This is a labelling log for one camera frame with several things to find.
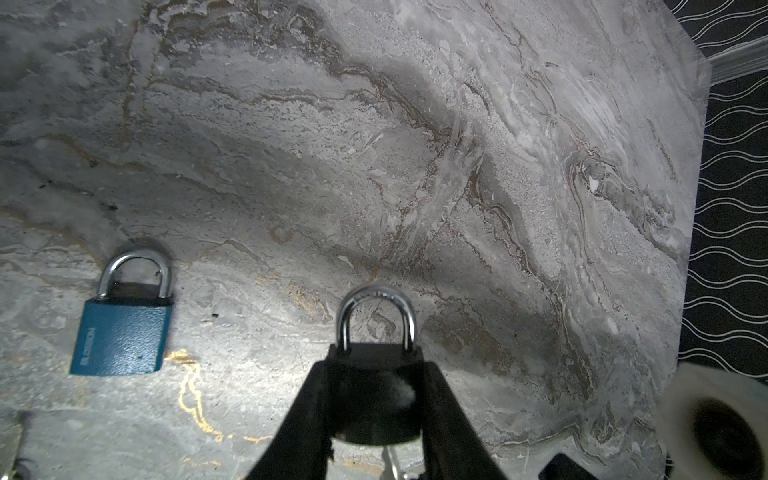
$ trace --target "white wavy line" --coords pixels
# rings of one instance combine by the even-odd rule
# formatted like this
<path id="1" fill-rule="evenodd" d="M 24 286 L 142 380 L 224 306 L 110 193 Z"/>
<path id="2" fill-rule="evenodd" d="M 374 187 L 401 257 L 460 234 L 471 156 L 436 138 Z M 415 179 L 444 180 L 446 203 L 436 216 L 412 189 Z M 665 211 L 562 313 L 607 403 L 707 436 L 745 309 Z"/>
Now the white wavy line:
<path id="1" fill-rule="evenodd" d="M 721 161 L 725 158 L 740 158 L 741 160 L 746 160 L 753 164 L 765 164 L 768 163 L 768 155 L 752 155 L 748 154 L 746 151 L 741 150 L 728 150 L 724 152 L 720 152 L 719 154 L 715 155 L 714 157 L 710 158 L 709 160 L 703 162 L 701 164 L 700 170 L 704 170 L 708 167 L 710 167 L 712 164 Z M 766 160 L 755 160 L 756 158 L 765 158 Z"/>
<path id="2" fill-rule="evenodd" d="M 713 245 L 711 247 L 704 248 L 702 250 L 697 250 L 695 253 L 692 253 L 688 257 L 688 262 L 693 262 L 694 260 L 699 260 L 701 257 L 706 257 L 707 255 L 726 255 L 728 257 L 731 257 L 735 261 L 741 263 L 745 266 L 753 266 L 756 268 L 764 268 L 768 266 L 768 258 L 749 258 L 745 257 L 739 252 L 736 252 L 735 250 L 723 247 L 722 245 Z"/>
<path id="3" fill-rule="evenodd" d="M 716 145 L 731 145 L 738 143 L 745 138 L 748 138 L 751 134 L 755 133 L 756 131 L 763 130 L 764 128 L 768 128 L 768 120 L 761 121 L 757 125 L 753 125 L 749 130 L 738 134 L 736 137 L 729 137 L 729 138 L 721 138 L 716 137 L 714 135 L 706 134 L 704 135 L 704 141 L 708 141 L 710 143 L 716 144 Z"/>
<path id="4" fill-rule="evenodd" d="M 758 275 L 757 273 L 745 273 L 744 275 L 735 276 L 734 278 L 724 280 L 722 282 L 707 280 L 703 276 L 690 269 L 688 270 L 688 276 L 696 280 L 699 285 L 705 286 L 706 288 L 712 290 L 725 290 L 740 283 L 759 283 L 760 285 L 768 286 L 768 282 L 763 282 L 763 280 L 768 280 L 768 277 Z"/>
<path id="5" fill-rule="evenodd" d="M 699 330 L 689 319 L 685 317 L 683 317 L 683 325 L 686 328 L 688 328 L 691 333 L 693 333 L 695 336 L 697 336 L 698 338 L 702 339 L 705 342 L 722 343 L 722 342 L 727 342 L 728 340 L 733 340 L 733 339 L 748 339 L 748 340 L 757 342 L 768 349 L 768 338 L 760 335 L 758 332 L 753 332 L 752 330 L 731 330 L 729 332 L 718 333 L 718 334 L 707 333 L 707 332 L 704 332 L 703 330 Z M 737 333 L 746 333 L 748 335 L 735 335 Z M 706 338 L 708 336 L 715 337 L 716 339 Z"/>
<path id="6" fill-rule="evenodd" d="M 672 15 L 678 13 L 687 3 L 688 0 L 680 0 L 680 2 L 678 2 L 677 5 L 672 8 Z"/>
<path id="7" fill-rule="evenodd" d="M 678 18 L 677 21 L 683 23 L 690 22 L 691 20 L 704 20 L 705 18 L 709 18 L 712 15 L 717 15 L 718 13 L 722 12 L 726 8 L 730 7 L 730 4 L 734 3 L 735 1 L 736 0 L 726 0 L 725 2 L 721 3 L 719 7 L 715 7 L 708 12 L 697 13 L 695 15 L 685 15 L 684 17 Z"/>
<path id="8" fill-rule="evenodd" d="M 727 184 L 718 184 L 706 178 L 700 178 L 699 184 L 704 185 L 710 190 L 723 192 L 726 190 L 733 190 L 734 188 L 741 187 L 746 182 L 749 182 L 756 178 L 761 178 L 761 177 L 768 177 L 768 168 L 763 168 L 762 170 L 755 170 L 753 172 L 749 172 L 748 174 L 741 177 L 739 180 L 734 180 L 732 182 L 728 182 Z"/>
<path id="9" fill-rule="evenodd" d="M 710 93 L 709 99 L 710 100 L 717 100 L 717 101 L 734 101 L 734 100 L 739 100 L 740 98 L 744 98 L 748 94 L 751 94 L 757 88 L 762 87 L 767 82 L 768 82 L 768 76 L 763 77 L 760 80 L 755 81 L 755 83 L 753 83 L 751 87 L 747 88 L 746 90 L 742 90 L 742 91 L 740 91 L 737 94 L 723 95 L 723 94 Z"/>
<path id="10" fill-rule="evenodd" d="M 713 21 L 711 21 L 708 24 L 706 24 L 705 26 L 703 26 L 701 28 L 701 30 L 699 30 L 690 39 L 693 40 L 693 41 L 698 40 L 699 38 L 701 38 L 702 35 L 707 33 L 707 30 L 709 30 L 710 28 L 712 28 L 713 26 L 715 26 L 715 25 L 717 25 L 719 23 L 723 23 L 723 22 L 726 22 L 728 20 L 733 20 L 735 18 L 751 17 L 751 16 L 757 15 L 759 13 L 763 13 L 766 10 L 768 10 L 768 5 L 764 5 L 764 6 L 760 7 L 760 8 L 755 8 L 754 10 L 749 10 L 747 12 L 734 12 L 734 13 L 729 13 L 728 15 L 723 15 L 722 17 L 719 17 L 719 18 L 715 18 Z"/>
<path id="11" fill-rule="evenodd" d="M 718 231 L 710 230 L 706 228 L 701 223 L 694 222 L 694 230 L 696 230 L 699 233 L 702 233 L 705 237 L 709 237 L 709 238 L 731 238 L 747 230 L 752 230 L 755 228 L 768 228 L 768 225 L 763 225 L 764 223 L 768 223 L 768 221 L 752 220 L 751 222 L 742 223 L 738 227 L 732 228 L 731 230 L 724 230 L 724 231 L 718 232 Z"/>
<path id="12" fill-rule="evenodd" d="M 711 118 L 707 120 L 707 122 L 704 124 L 704 127 L 709 127 L 710 125 L 714 124 L 716 121 L 720 120 L 723 117 L 727 117 L 730 114 L 738 114 L 738 113 L 748 113 L 752 115 L 768 115 L 768 108 L 757 108 L 753 107 L 751 105 L 735 105 L 733 107 L 728 107 L 725 110 L 721 111 L 717 116 L 714 118 Z"/>
<path id="13" fill-rule="evenodd" d="M 689 359 L 692 356 L 705 356 L 708 359 L 714 360 L 718 365 L 723 367 L 723 370 L 730 370 L 731 372 L 736 372 L 736 373 L 739 373 L 740 375 L 749 376 L 753 379 L 762 379 L 768 376 L 768 373 L 764 373 L 762 375 L 752 375 L 750 373 L 742 372 L 741 370 L 735 368 L 733 365 L 728 363 L 728 361 L 725 360 L 722 356 L 720 356 L 719 353 L 713 352 L 712 350 L 709 350 L 709 349 L 696 348 L 696 349 L 686 350 L 685 352 L 678 353 L 677 359 L 685 360 L 685 359 Z"/>
<path id="14" fill-rule="evenodd" d="M 768 17 L 762 17 L 752 23 L 752 25 L 748 26 L 744 30 L 742 30 L 741 33 L 738 35 L 734 35 L 731 38 L 726 38 L 725 40 L 719 40 L 719 41 L 707 41 L 704 43 L 700 43 L 697 45 L 699 48 L 712 48 L 712 47 L 722 47 L 724 45 L 728 45 L 729 43 L 734 43 L 735 41 L 740 40 L 741 38 L 746 37 L 750 34 L 752 30 L 755 28 L 761 26 L 763 23 L 768 22 Z"/>
<path id="15" fill-rule="evenodd" d="M 720 197 L 720 198 L 715 198 L 714 200 L 710 200 L 706 202 L 704 205 L 700 205 L 699 207 L 696 207 L 696 210 L 694 210 L 694 213 L 696 215 L 702 214 L 703 212 L 706 212 L 710 208 L 719 207 L 720 205 L 730 205 L 731 207 L 736 207 L 739 210 L 747 212 L 748 214 L 755 214 L 755 215 L 768 214 L 768 205 L 749 205 L 749 204 L 745 204 L 743 201 L 739 200 L 738 198 L 733 198 L 733 197 Z"/>
<path id="16" fill-rule="evenodd" d="M 683 304 L 684 309 L 691 309 L 695 306 L 699 305 L 717 305 L 718 307 L 722 308 L 723 310 L 726 310 L 730 315 L 737 319 L 741 320 L 745 323 L 751 323 L 753 325 L 763 325 L 764 323 L 768 323 L 768 320 L 763 320 L 761 322 L 757 320 L 749 320 L 747 318 L 742 318 L 739 315 L 744 315 L 745 317 L 754 318 L 754 319 L 765 319 L 768 318 L 768 315 L 750 315 L 749 313 L 744 313 L 741 310 L 737 309 L 735 306 L 731 305 L 730 303 L 726 302 L 725 300 L 719 298 L 718 296 L 698 296 L 694 298 L 693 300 L 688 300 Z"/>

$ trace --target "marble surface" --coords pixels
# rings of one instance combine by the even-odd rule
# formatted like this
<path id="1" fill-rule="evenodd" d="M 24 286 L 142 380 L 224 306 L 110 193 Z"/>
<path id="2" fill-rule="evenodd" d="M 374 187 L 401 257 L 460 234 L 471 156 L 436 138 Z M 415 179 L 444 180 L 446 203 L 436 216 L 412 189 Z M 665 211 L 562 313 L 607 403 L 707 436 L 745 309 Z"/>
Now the marble surface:
<path id="1" fill-rule="evenodd" d="M 709 81 L 661 0 L 1 9 L 0 405 L 36 478 L 245 475 L 371 280 L 509 478 L 661 474 Z M 163 369 L 68 376 L 104 262 L 151 241 Z M 329 478 L 379 455 L 336 444 Z"/>

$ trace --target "black wavy patterned fabric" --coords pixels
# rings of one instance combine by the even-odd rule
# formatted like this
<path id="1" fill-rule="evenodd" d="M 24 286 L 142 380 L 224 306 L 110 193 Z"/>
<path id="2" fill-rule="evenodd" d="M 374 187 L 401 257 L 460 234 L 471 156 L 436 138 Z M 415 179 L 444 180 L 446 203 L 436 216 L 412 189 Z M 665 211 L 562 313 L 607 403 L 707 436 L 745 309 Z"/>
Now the black wavy patterned fabric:
<path id="1" fill-rule="evenodd" d="M 678 359 L 768 385 L 768 71 L 710 90 Z"/>
<path id="2" fill-rule="evenodd" d="M 768 35 L 765 0 L 664 0 L 707 57 Z"/>

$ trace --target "padlock shackle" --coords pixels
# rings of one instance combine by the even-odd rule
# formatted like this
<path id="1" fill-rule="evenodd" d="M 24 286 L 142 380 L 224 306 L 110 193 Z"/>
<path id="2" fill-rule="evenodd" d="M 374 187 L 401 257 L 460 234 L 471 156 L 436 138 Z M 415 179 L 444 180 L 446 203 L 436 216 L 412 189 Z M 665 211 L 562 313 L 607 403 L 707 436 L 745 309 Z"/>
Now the padlock shackle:
<path id="1" fill-rule="evenodd" d="M 168 298 L 170 296 L 170 260 L 160 252 L 149 249 L 129 250 L 112 257 L 104 272 L 101 274 L 101 280 L 98 283 L 96 298 L 105 300 L 109 294 L 109 287 L 114 283 L 114 274 L 120 266 L 134 258 L 144 258 L 151 260 L 160 269 L 160 289 L 157 291 L 158 298 Z"/>
<path id="2" fill-rule="evenodd" d="M 402 315 L 402 348 L 413 350 L 416 343 L 416 314 L 413 305 L 402 290 L 397 287 L 371 283 L 355 288 L 347 293 L 336 313 L 336 348 L 342 352 L 349 351 L 349 319 L 352 311 L 361 302 L 372 298 L 383 298 L 394 303 Z"/>

